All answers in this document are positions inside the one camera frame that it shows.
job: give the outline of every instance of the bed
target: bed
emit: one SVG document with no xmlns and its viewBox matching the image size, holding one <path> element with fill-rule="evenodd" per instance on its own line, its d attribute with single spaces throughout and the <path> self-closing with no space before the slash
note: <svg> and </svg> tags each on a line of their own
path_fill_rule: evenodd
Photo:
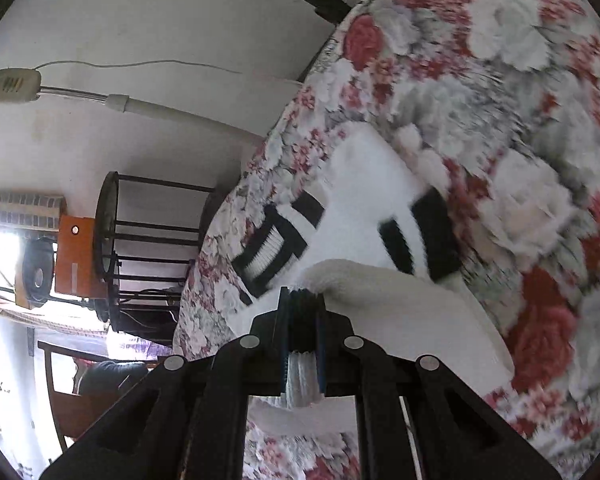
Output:
<svg viewBox="0 0 600 480">
<path fill-rule="evenodd" d="M 565 479 L 600 452 L 600 19 L 587 0 L 360 0 L 211 222 L 173 347 L 234 338 L 232 260 L 365 121 L 438 188 L 462 275 L 502 334 L 510 384 L 486 397 Z M 356 437 L 248 427 L 244 478 L 359 478 Z"/>
</svg>

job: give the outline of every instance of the cable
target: cable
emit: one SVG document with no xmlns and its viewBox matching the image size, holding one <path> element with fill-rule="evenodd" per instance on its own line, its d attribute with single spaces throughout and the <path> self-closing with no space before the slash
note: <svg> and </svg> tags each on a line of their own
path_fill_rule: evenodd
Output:
<svg viewBox="0 0 600 480">
<path fill-rule="evenodd" d="M 43 63 L 42 65 L 38 65 L 37 67 L 34 67 L 33 70 L 39 70 L 41 68 L 44 68 L 45 66 L 62 65 L 62 64 L 80 64 L 80 65 L 91 66 L 92 68 L 129 68 L 129 67 L 133 67 L 133 66 L 144 66 L 144 65 L 153 65 L 153 64 L 160 64 L 160 63 L 175 63 L 175 64 L 187 65 L 187 66 L 203 66 L 206 68 L 214 68 L 216 70 L 222 70 L 223 72 L 228 72 L 231 74 L 247 75 L 244 72 L 240 72 L 239 70 L 231 70 L 229 68 L 224 68 L 222 66 L 212 65 L 212 64 L 208 64 L 208 63 L 195 63 L 193 61 L 182 61 L 180 59 L 152 59 L 149 61 L 139 61 L 137 63 L 121 63 L 121 64 L 97 64 L 97 63 L 89 63 L 87 61 L 80 61 L 78 59 L 61 59 L 61 60 L 57 60 L 57 61 L 49 61 L 48 63 Z M 270 75 L 262 75 L 262 74 L 255 74 L 255 73 L 253 75 L 256 75 L 257 77 L 262 77 L 265 79 L 275 79 L 278 81 L 293 83 L 296 86 L 302 86 L 301 82 L 291 81 L 291 79 L 284 79 L 284 78 L 274 77 L 274 76 L 270 76 Z"/>
</svg>

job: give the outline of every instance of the black round object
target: black round object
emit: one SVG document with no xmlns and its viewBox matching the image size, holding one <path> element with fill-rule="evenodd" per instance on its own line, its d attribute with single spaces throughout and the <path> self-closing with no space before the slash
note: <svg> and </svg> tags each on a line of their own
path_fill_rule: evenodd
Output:
<svg viewBox="0 0 600 480">
<path fill-rule="evenodd" d="M 51 294 L 56 264 L 53 240 L 28 240 L 22 257 L 22 283 L 27 299 L 35 306 L 46 303 Z"/>
<path fill-rule="evenodd" d="M 118 220 L 118 172 L 109 171 L 100 188 L 93 232 L 93 265 L 98 277 L 105 280 L 115 271 L 114 254 L 116 221 Z"/>
</svg>

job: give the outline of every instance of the metal stool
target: metal stool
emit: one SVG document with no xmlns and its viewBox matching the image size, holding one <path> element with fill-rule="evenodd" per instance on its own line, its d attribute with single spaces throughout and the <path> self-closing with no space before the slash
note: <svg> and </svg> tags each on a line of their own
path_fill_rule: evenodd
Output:
<svg viewBox="0 0 600 480">
<path fill-rule="evenodd" d="M 121 274 L 119 267 L 122 262 L 149 262 L 153 264 L 192 264 L 192 260 L 175 260 L 168 258 L 151 258 L 145 256 L 120 255 L 116 253 L 116 240 L 128 240 L 145 244 L 169 244 L 176 246 L 199 246 L 199 240 L 174 237 L 156 237 L 120 233 L 118 226 L 135 227 L 149 230 L 167 230 L 187 233 L 196 233 L 200 236 L 198 228 L 152 224 L 146 222 L 133 222 L 118 220 L 118 197 L 120 181 L 139 182 L 154 186 L 176 187 L 213 193 L 212 187 L 181 184 L 167 180 L 157 180 L 141 176 L 118 174 L 111 171 L 107 174 L 96 208 L 95 228 L 93 236 L 94 267 L 98 275 L 107 283 L 109 304 L 109 317 L 111 326 L 116 332 L 131 333 L 145 339 L 161 344 L 170 344 L 171 337 L 180 307 L 180 293 L 169 290 L 145 289 L 142 291 L 120 290 L 120 280 L 135 282 L 164 282 L 179 284 L 184 283 L 186 276 L 141 276 L 135 274 Z M 160 301 L 160 303 L 132 303 L 133 301 Z"/>
</svg>

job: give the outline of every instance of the white wall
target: white wall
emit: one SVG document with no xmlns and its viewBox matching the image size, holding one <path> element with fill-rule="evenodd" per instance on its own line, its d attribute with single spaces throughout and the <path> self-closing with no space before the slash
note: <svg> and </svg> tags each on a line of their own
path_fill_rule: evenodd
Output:
<svg viewBox="0 0 600 480">
<path fill-rule="evenodd" d="M 129 94 L 265 135 L 296 92 L 272 76 L 298 76 L 332 30 L 302 0 L 16 0 L 0 23 L 0 68 L 175 58 L 257 73 L 178 65 L 41 70 L 46 86 Z M 202 127 L 101 104 L 42 96 L 0 105 L 0 188 L 60 192 L 76 216 L 94 215 L 108 171 L 213 186 L 238 174 L 241 157 L 241 146 Z M 122 193 L 126 219 L 197 225 L 204 196 L 149 189 Z"/>
</svg>

